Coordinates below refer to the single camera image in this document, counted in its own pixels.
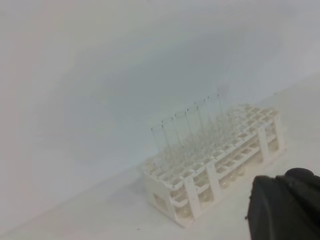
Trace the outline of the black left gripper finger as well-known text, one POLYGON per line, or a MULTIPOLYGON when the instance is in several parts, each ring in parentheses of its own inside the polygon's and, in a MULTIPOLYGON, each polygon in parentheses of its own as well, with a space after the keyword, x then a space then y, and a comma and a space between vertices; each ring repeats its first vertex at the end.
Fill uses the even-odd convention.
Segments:
POLYGON ((318 240, 320 178, 305 168, 284 175, 258 175, 246 215, 252 240, 318 240))

